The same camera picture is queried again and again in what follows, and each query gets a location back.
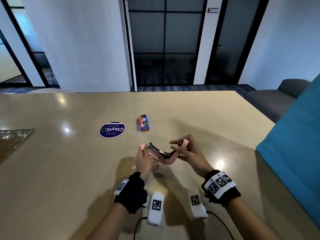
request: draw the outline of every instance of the black fingerless glove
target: black fingerless glove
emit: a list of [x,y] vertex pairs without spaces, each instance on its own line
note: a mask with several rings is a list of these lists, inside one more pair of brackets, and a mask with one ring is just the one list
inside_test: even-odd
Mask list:
[[140,172],[132,174],[125,186],[122,182],[117,189],[121,192],[114,199],[115,203],[121,203],[130,214],[135,214],[147,202],[148,193],[144,189],[144,181],[140,178],[140,174]]
[[223,207],[226,207],[230,200],[241,196],[236,183],[219,170],[209,172],[201,187],[212,203],[221,204]]

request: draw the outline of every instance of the blue panel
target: blue panel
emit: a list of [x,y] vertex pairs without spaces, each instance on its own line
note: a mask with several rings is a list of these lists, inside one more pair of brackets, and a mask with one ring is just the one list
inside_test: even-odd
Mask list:
[[320,227],[320,75],[257,151]]

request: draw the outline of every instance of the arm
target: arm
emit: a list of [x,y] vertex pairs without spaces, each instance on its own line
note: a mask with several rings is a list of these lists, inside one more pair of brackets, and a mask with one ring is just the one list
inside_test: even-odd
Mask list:
[[128,215],[128,210],[122,204],[114,203],[87,240],[118,239]]
[[[156,164],[158,161],[149,157],[149,149],[143,151],[139,148],[136,156],[136,171],[140,172],[140,178],[148,181],[151,170],[159,167]],[[115,240],[118,239],[122,228],[125,225],[125,220],[129,215],[129,211],[121,203],[114,203],[102,221],[96,226],[92,233],[87,237],[87,240]]]
[[[178,144],[187,139],[187,149],[171,146],[181,155],[179,158],[191,165],[194,171],[201,177],[205,177],[213,169],[201,152],[192,135],[184,136],[179,140],[170,141],[170,144]],[[254,211],[252,211],[239,197],[231,199],[225,206],[226,211],[233,220],[235,226],[245,240],[278,240],[281,239]]]
[[230,200],[226,211],[243,239],[281,239],[240,197]]

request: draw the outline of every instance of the door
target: door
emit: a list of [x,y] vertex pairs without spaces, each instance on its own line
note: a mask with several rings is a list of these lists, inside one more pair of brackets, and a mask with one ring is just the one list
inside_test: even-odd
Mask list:
[[137,86],[193,84],[207,0],[127,2]]
[[223,0],[205,84],[238,84],[269,0]]

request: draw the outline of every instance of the table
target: table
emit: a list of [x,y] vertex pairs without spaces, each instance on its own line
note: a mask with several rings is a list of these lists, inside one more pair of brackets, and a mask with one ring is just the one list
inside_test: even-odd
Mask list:
[[[0,165],[0,239],[84,239],[113,202],[120,182],[135,171],[141,143],[170,151],[169,141],[189,133],[209,163],[238,184],[242,199],[284,239],[320,239],[317,226],[255,147],[273,122],[234,91],[0,94],[0,129],[35,131]],[[150,131],[136,120],[147,114]],[[115,138],[100,128],[118,121]],[[162,226],[142,222],[140,239],[230,239],[210,215],[189,220],[188,190],[203,179],[183,161],[161,167],[146,184],[165,195]],[[242,239],[219,205],[207,204]],[[130,215],[120,239],[146,210]]]

